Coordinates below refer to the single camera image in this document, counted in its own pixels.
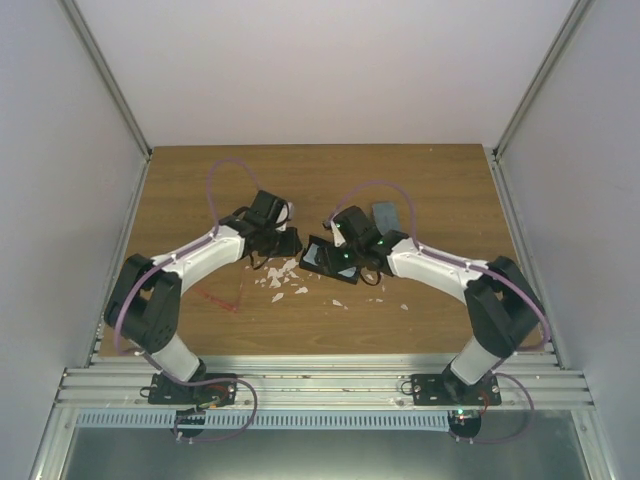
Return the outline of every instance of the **metal frame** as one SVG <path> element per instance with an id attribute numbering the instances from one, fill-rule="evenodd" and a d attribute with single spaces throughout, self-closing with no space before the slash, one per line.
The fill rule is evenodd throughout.
<path id="1" fill-rule="evenodd" d="M 527 87 L 522 100 L 520 100 L 516 111 L 513 113 L 513 116 L 507 124 L 507 128 L 500 137 L 498 145 L 496 145 L 496 148 L 493 151 L 498 162 L 501 160 L 502 154 L 511 141 L 511 138 L 513 138 L 513 135 L 527 113 L 527 110 L 529 110 L 533 100 L 540 92 L 544 82 L 549 78 L 553 68 L 569 45 L 569 42 L 584 20 L 585 14 L 593 2 L 594 0 L 575 0 L 571 6 L 569 13 L 560 27 L 560 31 L 553 39 L 549 50 L 547 50 L 542 63 L 533 77 L 533 80 L 531 80 L 531 83 Z"/>
<path id="2" fill-rule="evenodd" d="M 571 412 L 578 433 L 578 441 L 592 480 L 615 480 L 620 478 L 613 466 L 609 444 L 600 424 L 597 412 Z"/>
<path id="3" fill-rule="evenodd" d="M 487 157 L 487 161 L 489 162 L 489 170 L 491 171 L 491 176 L 493 177 L 493 183 L 496 186 L 496 191 L 498 193 L 498 199 L 500 200 L 500 204 L 502 205 L 502 211 L 504 213 L 505 219 L 507 221 L 507 226 L 509 227 L 509 233 L 511 235 L 511 241 L 513 242 L 514 248 L 516 250 L 516 254 L 518 256 L 518 261 L 520 266 L 522 267 L 522 271 L 531 284 L 531 287 L 536 292 L 540 300 L 542 300 L 543 305 L 550 305 L 551 303 L 548 301 L 549 296 L 544 289 L 544 285 L 540 280 L 540 274 L 535 265 L 533 259 L 533 253 L 529 248 L 526 237 L 525 230 L 520 221 L 520 216 L 518 214 L 519 209 L 516 205 L 515 199 L 511 195 L 511 188 L 508 176 L 504 172 L 502 165 L 497 161 L 494 153 L 490 149 L 485 149 L 485 155 Z M 566 348 L 564 346 L 564 342 L 562 341 L 562 337 L 558 334 L 555 328 L 555 322 L 553 322 L 553 312 L 547 307 L 547 317 L 550 318 L 549 325 L 551 327 L 551 341 L 555 345 L 556 356 L 558 357 L 559 364 L 564 368 L 570 368 L 571 365 L 567 357 L 564 355 L 566 352 Z"/>
<path id="4" fill-rule="evenodd" d="M 131 135 L 138 144 L 138 148 L 148 160 L 151 157 L 152 153 L 151 147 L 149 146 L 147 140 L 144 138 L 144 134 L 142 133 L 142 130 L 140 129 L 140 126 L 138 125 L 138 122 L 136 121 L 131 108 L 129 108 L 127 100 L 120 90 L 118 82 L 116 82 L 113 73 L 111 73 L 111 69 L 104 59 L 104 56 L 102 55 L 102 52 L 100 51 L 95 38 L 93 38 L 91 30 L 89 30 L 87 22 L 82 16 L 78 5 L 76 4 L 75 0 L 58 0 L 58 3 L 67 16 L 69 23 L 71 23 L 73 30 L 78 35 L 80 42 L 89 55 L 89 58 L 91 58 L 91 61 L 93 62 L 98 75 L 100 75 L 100 78 L 102 79 L 107 91 L 111 95 L 116 108 L 120 111 L 120 114 L 127 124 Z"/>
<path id="5" fill-rule="evenodd" d="M 122 113 L 140 150 L 149 159 L 151 149 L 75 1 L 58 1 Z M 518 219 L 517 206 L 509 192 L 508 179 L 499 165 L 499 160 L 592 2 L 593 0 L 575 1 L 497 147 L 493 152 L 487 152 L 491 174 L 523 271 L 543 299 L 546 295 Z M 111 264 L 109 280 L 105 286 L 107 294 L 113 287 L 124 258 L 147 170 L 148 165 L 145 165 L 129 206 L 119 246 Z M 139 412 L 135 414 L 142 414 L 140 418 L 146 419 L 150 418 L 152 412 L 156 412 L 159 418 L 165 420 L 175 414 L 175 406 L 158 409 L 140 397 L 140 388 L 150 384 L 151 375 L 154 373 L 143 359 L 99 356 L 102 331 L 103 325 L 100 322 L 92 353 L 87 360 L 87 368 L 68 369 L 63 374 L 34 464 L 32 479 L 59 478 L 62 475 L 72 448 L 75 429 L 87 425 L 88 419 L 93 418 L 97 421 L 93 426 L 102 421 L 103 426 L 111 427 L 114 425 L 108 425 L 109 421 L 105 419 L 121 420 L 117 415 L 100 416 L 99 412 L 120 412 L 123 415 L 126 415 L 126 412 Z M 604 437 L 584 376 L 582 372 L 567 370 L 562 356 L 560 359 L 563 362 L 560 363 L 558 353 L 562 353 L 564 349 L 560 337 L 555 331 L 553 334 L 553 344 L 549 344 L 544 352 L 514 356 L 501 367 L 501 371 L 515 376 L 529 389 L 536 409 L 571 411 L 590 475 L 594 479 L 614 479 L 616 477 L 611 468 L 611 456 L 606 442 L 603 441 Z M 453 355 L 237 356 L 205 357 L 204 361 L 212 370 L 233 371 L 251 382 L 258 391 L 260 411 L 267 415 L 270 412 L 275 417 L 323 411 L 334 416 L 357 414 L 364 418 L 399 418 L 407 415 L 438 416 L 450 409 L 444 406 L 416 407 L 409 397 L 400 392 L 399 387 L 413 373 L 440 372 L 452 357 Z M 496 409 L 529 408 L 522 392 L 515 385 L 500 378 L 499 386 L 503 404 Z M 238 418 L 239 415 L 246 415 L 251 408 L 252 397 L 246 389 L 240 388 L 236 404 L 217 411 L 216 417 Z M 141 421 L 134 426 L 145 428 L 144 425 L 148 423 Z M 162 422 L 157 426 L 166 428 Z"/>
<path id="6" fill-rule="evenodd" d="M 249 410 L 209 410 L 203 424 L 181 425 L 181 429 L 240 428 L 247 423 Z M 93 408 L 83 409 L 76 427 L 84 428 L 173 428 L 176 412 L 167 409 Z M 448 432 L 446 412 L 361 412 L 324 410 L 258 410 L 251 424 L 252 430 L 414 430 Z"/>

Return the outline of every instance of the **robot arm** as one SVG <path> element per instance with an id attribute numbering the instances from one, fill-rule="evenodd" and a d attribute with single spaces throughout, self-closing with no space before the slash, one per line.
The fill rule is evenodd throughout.
<path id="1" fill-rule="evenodd" d="M 445 401 L 477 404 L 480 380 L 508 358 L 538 323 L 518 295 L 483 272 L 507 278 L 542 309 L 516 264 L 506 257 L 493 262 L 469 260 L 423 244 L 416 246 L 406 233 L 394 230 L 382 235 L 355 206 L 337 214 L 330 227 L 333 243 L 311 237 L 302 268 L 350 283 L 357 281 L 361 268 L 367 268 L 416 280 L 466 304 L 472 338 L 438 378 L 429 379 L 433 383 L 430 392 L 414 395 L 414 400 L 417 404 L 429 404 L 429 399 L 440 405 Z M 311 249 L 313 259 L 308 256 Z"/>
<path id="2" fill-rule="evenodd" d="M 125 262 L 107 303 L 104 319 L 115 328 L 125 299 L 146 272 L 162 265 L 135 292 L 122 322 L 122 336 L 140 347 L 153 362 L 183 382 L 211 378 L 203 362 L 176 333 L 182 295 L 215 270 L 253 254 L 265 257 L 295 256 L 302 250 L 297 230 L 287 227 L 292 205 L 259 191 L 251 207 L 242 207 L 222 219 L 217 231 L 172 252 L 146 258 L 133 255 Z M 154 378 L 149 403 L 193 404 L 208 400 L 197 388 Z"/>

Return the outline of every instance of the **wooden table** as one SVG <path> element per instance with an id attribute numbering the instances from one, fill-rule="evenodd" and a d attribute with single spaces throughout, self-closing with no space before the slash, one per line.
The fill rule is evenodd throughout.
<path id="1" fill-rule="evenodd" d="M 208 231 L 205 177 L 216 160 L 227 157 L 244 159 L 266 190 L 295 204 L 292 225 L 303 243 L 309 234 L 329 238 L 321 221 L 353 187 L 384 179 L 412 196 L 422 242 L 472 258 L 515 258 L 480 145 L 157 148 L 128 255 L 165 253 Z M 255 195 L 250 178 L 234 165 L 218 170 L 213 188 L 222 215 L 249 205 Z M 363 191 L 352 204 L 368 213 L 378 201 L 394 202 L 408 231 L 408 208 L 389 188 Z M 267 266 L 281 268 L 284 262 Z M 260 283 L 268 271 L 247 265 L 245 259 L 226 266 L 183 296 L 178 332 L 196 354 L 443 353 L 458 352 L 471 336 L 465 306 L 417 282 L 385 278 L 376 287 L 352 286 L 296 268 L 299 278 L 270 288 L 271 279 Z M 235 302 L 241 282 L 237 313 L 212 303 L 209 296 Z M 301 287 L 308 293 L 295 294 Z M 279 292 L 284 297 L 272 303 Z M 114 354 L 109 328 L 101 354 Z"/>

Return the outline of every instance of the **mounting plate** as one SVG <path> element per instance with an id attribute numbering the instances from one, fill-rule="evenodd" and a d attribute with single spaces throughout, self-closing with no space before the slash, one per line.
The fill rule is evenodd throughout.
<path id="1" fill-rule="evenodd" d="M 215 378 L 237 378 L 234 373 L 205 373 L 201 380 L 213 380 Z M 216 404 L 217 407 L 233 405 L 236 399 L 237 384 L 235 382 L 220 382 L 205 387 L 185 387 L 176 385 L 161 373 L 155 374 L 149 388 L 148 402 L 151 405 L 194 405 L 210 401 L 214 396 L 221 397 L 222 391 L 216 386 L 227 390 L 226 396 Z"/>
<path id="2" fill-rule="evenodd" d="M 502 397 L 498 387 L 498 380 L 495 376 L 490 377 L 488 381 L 478 382 L 473 391 L 467 394 L 462 402 L 454 402 L 444 387 L 442 374 L 423 374 L 418 373 L 411 375 L 411 391 L 414 405 L 433 406 L 433 405 L 469 405 L 484 406 L 485 398 L 480 392 L 484 392 L 489 399 L 489 406 L 501 405 Z"/>

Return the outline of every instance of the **white wall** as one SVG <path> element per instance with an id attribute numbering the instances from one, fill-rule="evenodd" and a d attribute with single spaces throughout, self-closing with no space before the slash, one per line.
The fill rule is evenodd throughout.
<path id="1" fill-rule="evenodd" d="M 622 478 L 640 471 L 640 2 L 597 0 L 507 147 L 556 327 Z"/>
<path id="2" fill-rule="evenodd" d="M 141 164 L 58 3 L 0 2 L 0 478 L 88 352 Z"/>
<path id="3" fill-rule="evenodd" d="M 572 0 L 79 0 L 152 146 L 494 146 Z"/>

